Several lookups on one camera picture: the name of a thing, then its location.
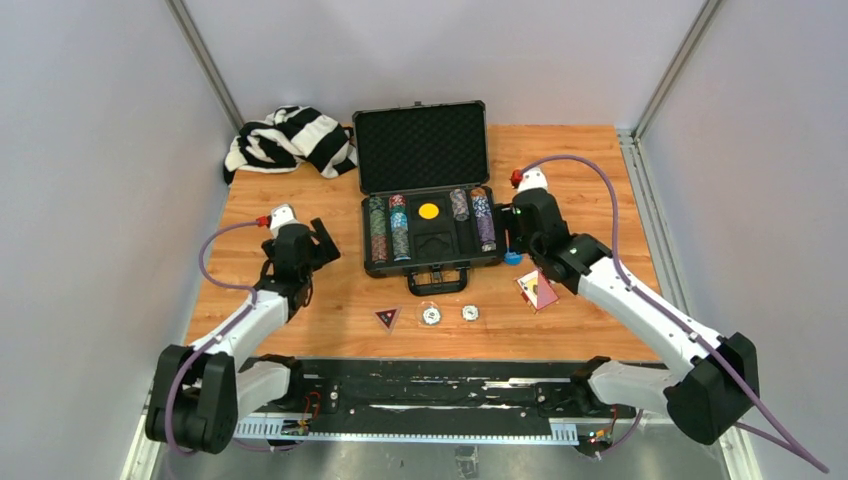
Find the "white wall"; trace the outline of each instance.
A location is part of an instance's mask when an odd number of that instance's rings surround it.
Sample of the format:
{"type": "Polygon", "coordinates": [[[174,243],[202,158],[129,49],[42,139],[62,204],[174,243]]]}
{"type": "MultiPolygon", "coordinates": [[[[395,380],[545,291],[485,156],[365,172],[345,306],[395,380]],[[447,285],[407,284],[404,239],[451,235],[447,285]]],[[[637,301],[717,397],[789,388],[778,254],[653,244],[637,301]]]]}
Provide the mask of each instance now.
{"type": "MultiPolygon", "coordinates": [[[[763,399],[834,478],[848,475],[846,18],[839,0],[725,2],[644,141],[693,313],[754,340],[763,399]]],[[[755,448],[766,479],[818,478],[755,448]]]]}
{"type": "Polygon", "coordinates": [[[632,127],[702,0],[187,0],[245,119],[481,99],[490,123],[632,127]]]}
{"type": "Polygon", "coordinates": [[[115,479],[232,133],[165,2],[0,6],[0,477],[115,479]]]}

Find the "blue poker chip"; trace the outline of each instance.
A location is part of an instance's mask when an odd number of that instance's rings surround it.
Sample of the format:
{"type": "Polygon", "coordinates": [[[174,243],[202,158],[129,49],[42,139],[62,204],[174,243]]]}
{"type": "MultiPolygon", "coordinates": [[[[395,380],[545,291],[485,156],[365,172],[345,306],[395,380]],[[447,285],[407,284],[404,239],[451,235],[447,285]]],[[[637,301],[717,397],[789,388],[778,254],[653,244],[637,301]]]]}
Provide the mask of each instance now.
{"type": "Polygon", "coordinates": [[[403,213],[393,213],[391,216],[391,226],[392,230],[398,228],[408,229],[409,224],[407,223],[406,215],[403,213]]]}
{"type": "Polygon", "coordinates": [[[512,250],[507,250],[504,254],[504,262],[506,262],[507,265],[518,265],[519,263],[521,263],[521,260],[523,258],[524,255],[515,253],[512,250]]]}

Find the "case handle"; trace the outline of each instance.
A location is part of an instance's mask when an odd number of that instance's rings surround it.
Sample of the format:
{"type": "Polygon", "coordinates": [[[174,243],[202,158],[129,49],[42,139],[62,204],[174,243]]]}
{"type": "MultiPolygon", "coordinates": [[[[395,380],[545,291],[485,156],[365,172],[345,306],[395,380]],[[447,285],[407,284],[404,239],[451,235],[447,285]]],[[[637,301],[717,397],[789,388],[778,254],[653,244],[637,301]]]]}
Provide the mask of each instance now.
{"type": "Polygon", "coordinates": [[[456,293],[465,290],[468,286],[468,269],[459,269],[459,280],[452,282],[435,282],[425,285],[415,283],[414,273],[406,276],[406,282],[409,285],[409,291],[416,297],[426,297],[427,295],[439,295],[441,293],[456,293]]]}

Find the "round chip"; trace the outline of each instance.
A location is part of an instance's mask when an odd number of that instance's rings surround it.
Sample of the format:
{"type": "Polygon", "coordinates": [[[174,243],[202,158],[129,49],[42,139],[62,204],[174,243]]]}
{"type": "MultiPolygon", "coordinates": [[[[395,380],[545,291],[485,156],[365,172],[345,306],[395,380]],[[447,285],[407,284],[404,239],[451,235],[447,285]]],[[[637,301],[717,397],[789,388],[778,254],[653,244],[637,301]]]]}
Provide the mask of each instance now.
{"type": "Polygon", "coordinates": [[[475,305],[466,305],[462,307],[462,318],[464,318],[466,322],[473,322],[480,318],[480,310],[478,310],[475,305]]]}
{"type": "Polygon", "coordinates": [[[432,203],[425,203],[418,208],[418,215],[424,220],[432,220],[439,216],[439,207],[432,203]]]}
{"type": "Polygon", "coordinates": [[[427,307],[424,313],[421,314],[421,319],[427,325],[435,325],[442,321],[442,312],[436,307],[427,307]]]}

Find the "yellow chip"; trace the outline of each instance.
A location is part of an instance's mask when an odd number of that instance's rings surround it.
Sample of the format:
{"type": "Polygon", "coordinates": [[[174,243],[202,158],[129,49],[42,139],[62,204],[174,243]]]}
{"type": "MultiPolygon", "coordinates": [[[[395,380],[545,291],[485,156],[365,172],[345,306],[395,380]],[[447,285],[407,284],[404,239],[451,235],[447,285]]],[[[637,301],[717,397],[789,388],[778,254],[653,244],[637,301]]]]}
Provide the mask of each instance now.
{"type": "Polygon", "coordinates": [[[432,203],[425,203],[418,209],[418,215],[420,215],[424,220],[432,220],[439,216],[439,207],[432,203]]]}

